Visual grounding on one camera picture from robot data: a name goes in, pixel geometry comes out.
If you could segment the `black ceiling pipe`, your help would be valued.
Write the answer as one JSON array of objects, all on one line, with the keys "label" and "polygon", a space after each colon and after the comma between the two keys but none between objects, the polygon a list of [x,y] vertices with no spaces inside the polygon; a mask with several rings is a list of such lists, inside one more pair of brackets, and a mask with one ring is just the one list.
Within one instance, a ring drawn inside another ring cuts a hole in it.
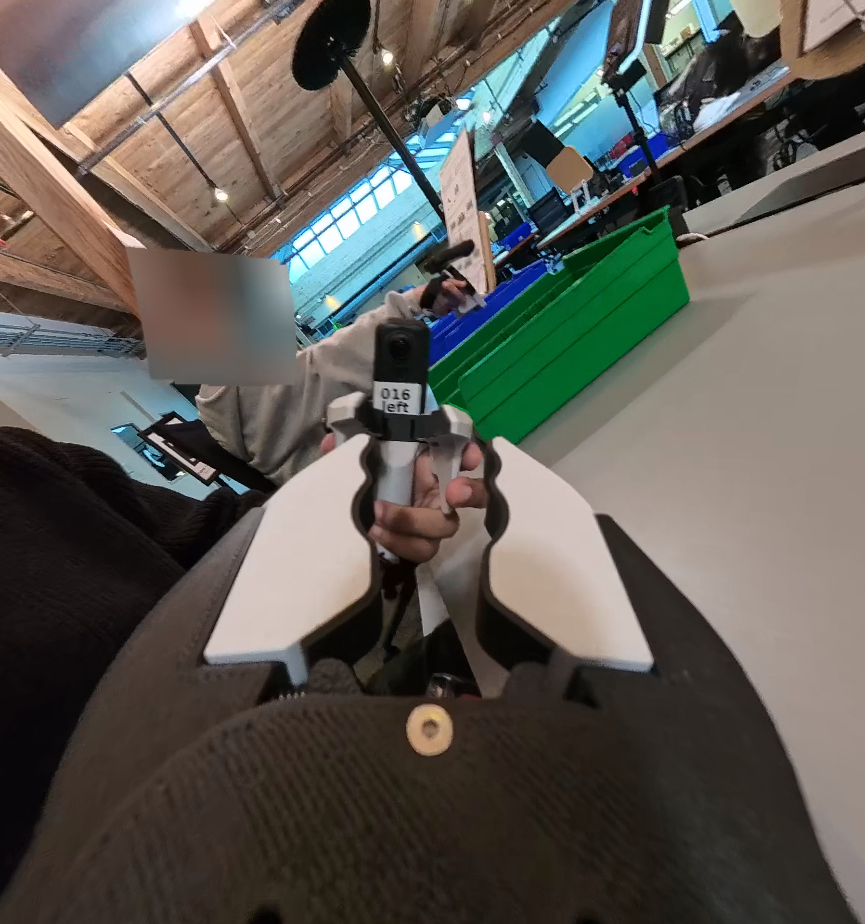
[{"label": "black ceiling pipe", "polygon": [[[134,90],[142,98],[144,103],[151,109],[154,106],[154,102],[149,96],[149,94],[147,93],[147,91],[139,83],[137,78],[133,75],[133,73],[130,70],[126,71],[125,76],[127,80],[130,82],[130,84],[132,85],[132,87],[134,88]],[[177,134],[174,127],[170,124],[170,122],[165,117],[165,115],[163,115],[161,112],[154,112],[152,113],[152,115],[160,122],[160,124],[165,129],[167,134],[170,136],[170,138],[174,141],[176,146],[180,149],[180,151],[187,158],[190,165],[192,165],[195,168],[195,170],[200,174],[209,192],[212,186],[218,186],[214,182],[214,180],[211,178],[211,176],[207,173],[207,171],[204,169],[204,167],[200,164],[200,162],[195,157],[195,155],[192,153],[192,151],[187,147],[185,142]]]}]

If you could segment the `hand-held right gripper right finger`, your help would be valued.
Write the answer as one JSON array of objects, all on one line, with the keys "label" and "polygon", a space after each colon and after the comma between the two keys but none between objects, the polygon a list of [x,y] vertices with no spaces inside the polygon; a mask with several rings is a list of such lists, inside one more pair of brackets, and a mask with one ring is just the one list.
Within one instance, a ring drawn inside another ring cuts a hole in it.
[{"label": "hand-held right gripper right finger", "polygon": [[511,670],[557,651],[580,663],[646,674],[654,658],[590,504],[498,436],[485,453],[488,534],[476,638]]}]

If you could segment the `grey desk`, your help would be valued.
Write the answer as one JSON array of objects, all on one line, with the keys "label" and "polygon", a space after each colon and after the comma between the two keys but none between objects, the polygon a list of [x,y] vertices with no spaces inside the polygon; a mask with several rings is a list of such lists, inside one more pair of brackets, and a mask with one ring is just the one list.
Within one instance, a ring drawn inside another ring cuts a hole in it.
[{"label": "grey desk", "polygon": [[684,250],[693,302],[525,447],[658,659],[477,737],[470,919],[865,922],[865,182]]}]

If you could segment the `black box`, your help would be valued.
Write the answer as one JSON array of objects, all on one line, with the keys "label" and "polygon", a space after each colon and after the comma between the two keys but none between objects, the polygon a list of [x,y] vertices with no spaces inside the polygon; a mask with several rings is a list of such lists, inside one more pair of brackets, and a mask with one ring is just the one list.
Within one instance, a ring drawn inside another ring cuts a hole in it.
[{"label": "black box", "polygon": [[674,239],[689,234],[684,214],[688,208],[688,196],[681,175],[668,179],[653,180],[645,194],[646,208],[650,212],[663,209],[667,212]]}]

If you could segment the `black framed sign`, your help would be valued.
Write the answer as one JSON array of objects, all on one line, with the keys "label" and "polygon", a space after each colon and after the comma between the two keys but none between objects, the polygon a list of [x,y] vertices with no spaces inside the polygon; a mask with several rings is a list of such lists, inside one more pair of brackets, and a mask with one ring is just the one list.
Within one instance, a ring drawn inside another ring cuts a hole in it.
[{"label": "black framed sign", "polygon": [[177,411],[139,430],[138,436],[167,457],[186,474],[210,486],[219,478],[219,470],[210,461],[213,438],[199,421],[188,421]]}]

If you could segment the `person's left hand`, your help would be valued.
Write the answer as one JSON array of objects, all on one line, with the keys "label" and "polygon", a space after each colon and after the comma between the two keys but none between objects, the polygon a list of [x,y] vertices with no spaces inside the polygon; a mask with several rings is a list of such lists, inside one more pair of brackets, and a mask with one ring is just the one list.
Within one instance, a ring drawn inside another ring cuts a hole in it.
[{"label": "person's left hand", "polygon": [[430,561],[440,544],[457,533],[461,510],[487,507],[484,481],[469,477],[482,461],[481,448],[467,444],[459,475],[442,490],[428,450],[419,444],[394,444],[385,459],[392,463],[392,473],[382,477],[374,501],[371,539],[401,561]]}]

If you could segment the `blue plastic bin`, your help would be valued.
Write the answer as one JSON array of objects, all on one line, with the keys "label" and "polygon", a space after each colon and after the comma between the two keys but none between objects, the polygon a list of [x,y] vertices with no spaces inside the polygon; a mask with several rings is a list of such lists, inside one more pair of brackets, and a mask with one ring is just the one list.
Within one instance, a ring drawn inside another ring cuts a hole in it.
[{"label": "blue plastic bin", "polygon": [[[663,132],[657,132],[647,139],[647,146],[655,162],[677,149],[679,143],[673,141]],[[626,179],[634,179],[649,169],[649,161],[643,149],[635,144],[632,145],[623,155],[618,158],[612,165],[613,170],[620,172]]]},{"label": "blue plastic bin", "polygon": [[435,321],[430,326],[430,364],[437,363],[456,349],[462,341],[472,336],[547,272],[549,267],[546,262],[537,260],[515,273],[509,280],[500,283],[487,295],[482,307],[474,308],[463,315],[452,312]]}]

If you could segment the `black floor lamp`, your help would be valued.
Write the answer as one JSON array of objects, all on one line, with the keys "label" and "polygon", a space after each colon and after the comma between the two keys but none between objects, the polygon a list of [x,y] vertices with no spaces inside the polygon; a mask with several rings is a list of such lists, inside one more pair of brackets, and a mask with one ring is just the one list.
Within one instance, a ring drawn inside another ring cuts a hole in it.
[{"label": "black floor lamp", "polygon": [[310,15],[297,38],[291,72],[302,90],[322,90],[343,73],[366,105],[378,129],[400,156],[438,218],[444,218],[439,193],[408,150],[378,99],[359,75],[355,55],[369,33],[372,6],[369,1],[322,1]]}]

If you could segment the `green plastic bin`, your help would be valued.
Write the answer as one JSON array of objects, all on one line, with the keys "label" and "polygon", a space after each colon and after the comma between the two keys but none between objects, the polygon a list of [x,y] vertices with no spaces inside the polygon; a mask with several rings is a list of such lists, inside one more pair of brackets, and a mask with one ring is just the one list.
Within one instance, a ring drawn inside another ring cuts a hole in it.
[{"label": "green plastic bin", "polygon": [[690,301],[670,209],[567,254],[429,371],[479,435],[537,430]]}]

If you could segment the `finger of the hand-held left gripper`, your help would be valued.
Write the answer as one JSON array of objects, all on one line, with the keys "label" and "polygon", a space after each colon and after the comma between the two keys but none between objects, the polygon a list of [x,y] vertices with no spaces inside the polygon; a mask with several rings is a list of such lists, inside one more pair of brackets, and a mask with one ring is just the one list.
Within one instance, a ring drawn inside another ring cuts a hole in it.
[{"label": "finger of the hand-held left gripper", "polygon": [[465,448],[473,439],[472,419],[453,406],[439,408],[442,424],[438,435],[438,478],[455,479],[462,470]]},{"label": "finger of the hand-held left gripper", "polygon": [[367,393],[351,393],[335,399],[326,411],[326,428],[334,437],[334,446],[342,446],[357,435],[370,435],[370,417]]}]

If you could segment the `instruction sheet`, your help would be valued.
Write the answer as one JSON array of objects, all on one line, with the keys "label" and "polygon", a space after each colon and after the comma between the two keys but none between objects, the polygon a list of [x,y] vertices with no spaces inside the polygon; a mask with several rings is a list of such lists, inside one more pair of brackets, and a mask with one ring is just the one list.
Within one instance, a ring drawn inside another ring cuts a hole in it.
[{"label": "instruction sheet", "polygon": [[439,168],[439,194],[450,248],[478,235],[473,134],[463,129]]},{"label": "instruction sheet", "polygon": [[865,1],[806,1],[803,52],[811,52],[850,26],[865,36]]}]

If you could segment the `person's black sweater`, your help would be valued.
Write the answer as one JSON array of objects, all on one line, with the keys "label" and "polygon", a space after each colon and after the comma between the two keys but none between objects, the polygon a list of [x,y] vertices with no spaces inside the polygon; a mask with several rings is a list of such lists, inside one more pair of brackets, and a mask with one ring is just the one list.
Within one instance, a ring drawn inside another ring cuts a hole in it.
[{"label": "person's black sweater", "polygon": [[187,571],[132,522],[134,481],[92,447],[0,427],[0,895],[95,687]]}]

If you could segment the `person's left forearm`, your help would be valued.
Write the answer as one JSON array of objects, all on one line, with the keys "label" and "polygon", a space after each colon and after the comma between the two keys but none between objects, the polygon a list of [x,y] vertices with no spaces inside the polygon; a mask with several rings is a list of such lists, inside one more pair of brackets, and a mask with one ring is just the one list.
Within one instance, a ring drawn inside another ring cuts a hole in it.
[{"label": "person's left forearm", "polygon": [[243,517],[264,506],[269,493],[220,488],[204,499],[134,481],[137,513],[130,518],[153,551],[184,571],[196,565]]}]

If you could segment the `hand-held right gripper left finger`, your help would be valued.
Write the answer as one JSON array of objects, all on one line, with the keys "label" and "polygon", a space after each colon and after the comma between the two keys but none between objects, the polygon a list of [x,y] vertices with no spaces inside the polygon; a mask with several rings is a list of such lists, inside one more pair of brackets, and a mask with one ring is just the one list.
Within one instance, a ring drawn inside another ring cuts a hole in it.
[{"label": "hand-held right gripper left finger", "polygon": [[282,664],[309,676],[313,645],[367,597],[375,553],[356,520],[367,483],[357,435],[290,479],[264,513],[203,652],[208,665]]}]

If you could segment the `black studio light panel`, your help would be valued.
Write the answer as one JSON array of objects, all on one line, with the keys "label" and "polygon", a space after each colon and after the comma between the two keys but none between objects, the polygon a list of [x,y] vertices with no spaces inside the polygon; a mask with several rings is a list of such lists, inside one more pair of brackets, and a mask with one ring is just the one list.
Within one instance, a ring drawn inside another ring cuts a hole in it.
[{"label": "black studio light panel", "polygon": [[616,1],[611,18],[602,82],[611,87],[631,66],[646,44],[660,44],[670,1]]}]

